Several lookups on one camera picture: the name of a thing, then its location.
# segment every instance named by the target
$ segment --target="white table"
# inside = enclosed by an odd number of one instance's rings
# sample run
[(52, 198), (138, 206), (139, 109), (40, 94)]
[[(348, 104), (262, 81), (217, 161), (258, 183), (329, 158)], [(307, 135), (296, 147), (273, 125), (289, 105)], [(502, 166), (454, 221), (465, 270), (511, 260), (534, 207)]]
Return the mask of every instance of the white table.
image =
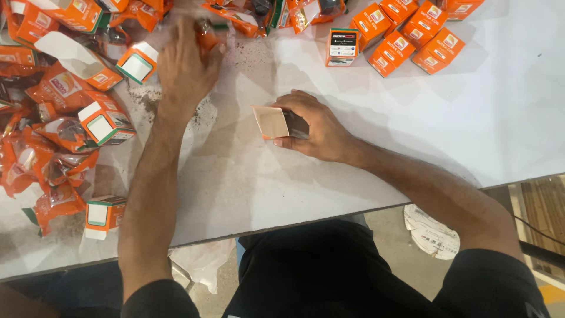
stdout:
[[(285, 29), (236, 40), (184, 137), (172, 246), (408, 201), (373, 175), (263, 141), (249, 105), (268, 105), (291, 88), (325, 102), (354, 135), (441, 166), (476, 187), (565, 172), (565, 2), (487, 0), (466, 21), (445, 25), (467, 43), (448, 68), (429, 76), (405, 62), (387, 79), (363, 56), (349, 68), (323, 66), (329, 28), (346, 27), (366, 6), (360, 2), (334, 23), (300, 35)], [(125, 83), (115, 93), (138, 137), (102, 149), (97, 194), (127, 193), (149, 134), (152, 115), (139, 98), (130, 99)], [(112, 181), (101, 186), (102, 175)], [(17, 200), (0, 196), (9, 216), (0, 221), (0, 278), (116, 256), (115, 238), (83, 240), (79, 248), (77, 222), (84, 216), (70, 218), (75, 227), (35, 238), (37, 228), (17, 209), (32, 206), (39, 194), (30, 188)]]

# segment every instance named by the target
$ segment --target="cable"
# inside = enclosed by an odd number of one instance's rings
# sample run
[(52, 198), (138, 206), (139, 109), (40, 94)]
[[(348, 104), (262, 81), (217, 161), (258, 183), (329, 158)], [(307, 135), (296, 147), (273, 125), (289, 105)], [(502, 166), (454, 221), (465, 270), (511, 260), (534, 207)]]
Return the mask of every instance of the cable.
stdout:
[(517, 217), (517, 216), (514, 216), (514, 217), (517, 218), (517, 219), (519, 219), (520, 221), (522, 221), (522, 223), (523, 223), (523, 224), (526, 224), (530, 229), (532, 229), (532, 230), (538, 232), (540, 235), (547, 237), (548, 239), (552, 240), (553, 242), (557, 242), (557, 243), (559, 243), (559, 244), (561, 244), (561, 245), (565, 245), (565, 243), (561, 242), (560, 240), (556, 240), (556, 239), (552, 238), (551, 236), (542, 233), (540, 230), (538, 230), (537, 228), (531, 226), (530, 223), (528, 223), (528, 222), (522, 220), (521, 218), (519, 218), (519, 217)]

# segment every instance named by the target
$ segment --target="black t-shirt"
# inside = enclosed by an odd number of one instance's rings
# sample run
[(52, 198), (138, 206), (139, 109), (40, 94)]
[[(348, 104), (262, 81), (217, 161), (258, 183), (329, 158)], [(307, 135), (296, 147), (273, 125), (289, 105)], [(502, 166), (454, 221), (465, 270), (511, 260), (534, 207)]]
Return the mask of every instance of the black t-shirt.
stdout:
[[(458, 253), (430, 302), (392, 274), (372, 231), (359, 224), (322, 221), (250, 235), (240, 243), (246, 248), (240, 286), (226, 318), (549, 318), (529, 269), (499, 252)], [(161, 280), (137, 290), (122, 317), (196, 318), (198, 310), (179, 284)]]

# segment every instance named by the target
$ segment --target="hand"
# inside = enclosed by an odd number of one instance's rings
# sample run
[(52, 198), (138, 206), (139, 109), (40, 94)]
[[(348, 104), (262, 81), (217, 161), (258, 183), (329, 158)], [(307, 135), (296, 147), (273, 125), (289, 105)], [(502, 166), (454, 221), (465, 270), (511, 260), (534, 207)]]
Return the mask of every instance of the hand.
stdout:
[(332, 111), (316, 97), (293, 89), (290, 94), (277, 98), (273, 107), (291, 110), (310, 126), (308, 139), (280, 137), (274, 140), (279, 147), (299, 151), (323, 161), (349, 163), (350, 156), (360, 140), (340, 124)]
[(192, 18), (182, 18), (172, 31), (171, 40), (159, 53), (157, 71), (163, 87), (160, 118), (186, 126), (196, 107), (216, 84), (225, 45), (216, 44), (206, 63), (200, 59)]

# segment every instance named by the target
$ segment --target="person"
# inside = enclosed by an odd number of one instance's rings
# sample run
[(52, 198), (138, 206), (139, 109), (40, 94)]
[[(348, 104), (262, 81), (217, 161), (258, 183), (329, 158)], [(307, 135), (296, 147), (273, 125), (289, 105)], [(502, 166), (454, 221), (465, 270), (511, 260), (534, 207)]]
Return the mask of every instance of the person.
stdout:
[[(167, 252), (182, 135), (218, 79), (225, 46), (216, 45), (201, 62), (192, 24), (181, 21), (159, 55), (163, 99), (120, 231), (123, 318), (198, 317), (172, 280)], [(307, 139), (282, 137), (274, 145), (374, 174), (457, 231), (460, 251), (429, 301), (392, 274), (372, 232), (360, 224), (328, 220), (242, 237), (240, 285), (223, 317), (549, 317), (523, 263), (513, 218), (498, 202), (439, 167), (356, 138), (306, 92), (292, 90), (274, 106), (310, 126)]]

